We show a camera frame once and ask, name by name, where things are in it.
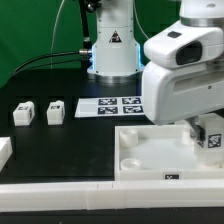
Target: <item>small white cube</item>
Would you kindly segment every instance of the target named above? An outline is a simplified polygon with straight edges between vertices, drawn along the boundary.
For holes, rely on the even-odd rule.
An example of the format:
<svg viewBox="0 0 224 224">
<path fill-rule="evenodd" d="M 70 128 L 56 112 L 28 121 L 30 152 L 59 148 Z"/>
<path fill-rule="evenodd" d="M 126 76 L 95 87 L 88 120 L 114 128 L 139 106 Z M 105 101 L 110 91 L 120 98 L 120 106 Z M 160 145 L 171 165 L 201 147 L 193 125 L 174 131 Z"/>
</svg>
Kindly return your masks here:
<svg viewBox="0 0 224 224">
<path fill-rule="evenodd" d="M 13 112 L 15 126 L 28 126 L 35 116 L 34 104 L 31 101 L 20 103 Z"/>
<path fill-rule="evenodd" d="M 12 154 L 12 145 L 10 138 L 0 138 L 0 171 Z"/>
<path fill-rule="evenodd" d="M 64 102 L 56 101 L 50 103 L 47 109 L 47 122 L 48 125 L 60 125 L 63 124 L 65 117 Z"/>
</svg>

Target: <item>green backdrop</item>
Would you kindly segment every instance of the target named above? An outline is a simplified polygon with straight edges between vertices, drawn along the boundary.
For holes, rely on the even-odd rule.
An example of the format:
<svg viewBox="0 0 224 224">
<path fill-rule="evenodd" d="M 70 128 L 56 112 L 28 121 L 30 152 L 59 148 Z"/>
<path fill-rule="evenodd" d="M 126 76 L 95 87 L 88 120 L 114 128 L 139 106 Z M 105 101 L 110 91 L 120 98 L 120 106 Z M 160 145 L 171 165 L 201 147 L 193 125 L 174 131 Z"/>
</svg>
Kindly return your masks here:
<svg viewBox="0 0 224 224">
<path fill-rule="evenodd" d="M 1 0 L 0 4 L 0 86 L 24 61 L 51 51 L 56 15 L 62 0 Z M 136 0 L 140 23 L 152 36 L 178 20 L 180 4 L 168 0 Z M 88 15 L 92 41 L 96 40 L 95 14 Z M 135 25 L 135 38 L 145 38 Z M 78 1 L 66 0 L 58 23 L 54 52 L 82 48 Z M 79 67 L 79 63 L 64 67 Z"/>
</svg>

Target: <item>black table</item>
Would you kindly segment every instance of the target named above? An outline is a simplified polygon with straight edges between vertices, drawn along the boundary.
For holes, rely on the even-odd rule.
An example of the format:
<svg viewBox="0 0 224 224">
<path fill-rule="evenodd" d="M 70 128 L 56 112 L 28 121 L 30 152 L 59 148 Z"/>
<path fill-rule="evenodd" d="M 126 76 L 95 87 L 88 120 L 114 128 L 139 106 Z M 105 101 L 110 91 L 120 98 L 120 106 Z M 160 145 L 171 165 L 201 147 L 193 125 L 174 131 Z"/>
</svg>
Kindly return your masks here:
<svg viewBox="0 0 224 224">
<path fill-rule="evenodd" d="M 141 95 L 141 80 L 106 85 L 87 80 L 79 69 L 34 70 L 0 90 L 0 136 L 12 137 L 13 155 L 0 184 L 114 180 L 115 126 L 151 124 L 145 116 L 74 118 L 79 98 Z M 48 126 L 49 103 L 65 102 L 62 126 Z M 12 113 L 32 101 L 29 127 L 15 127 Z M 0 223 L 223 223 L 223 208 L 125 209 L 1 213 Z"/>
</svg>

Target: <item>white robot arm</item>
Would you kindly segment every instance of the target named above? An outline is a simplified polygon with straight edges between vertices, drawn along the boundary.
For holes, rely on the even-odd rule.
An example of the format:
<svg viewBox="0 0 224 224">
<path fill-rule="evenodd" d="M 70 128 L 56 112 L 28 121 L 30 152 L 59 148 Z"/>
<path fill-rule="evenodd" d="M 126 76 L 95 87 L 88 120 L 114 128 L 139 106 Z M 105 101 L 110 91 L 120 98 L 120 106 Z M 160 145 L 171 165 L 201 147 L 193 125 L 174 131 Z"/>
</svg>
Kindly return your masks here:
<svg viewBox="0 0 224 224">
<path fill-rule="evenodd" d="M 144 46 L 144 112 L 158 125 L 224 107 L 224 1 L 183 0 L 180 16 Z"/>
<path fill-rule="evenodd" d="M 137 78 L 144 67 L 140 45 L 134 39 L 134 0 L 94 1 L 101 7 L 96 10 L 97 41 L 92 47 L 89 78 L 106 83 L 124 83 Z M 90 11 L 94 6 L 87 5 Z"/>
</svg>

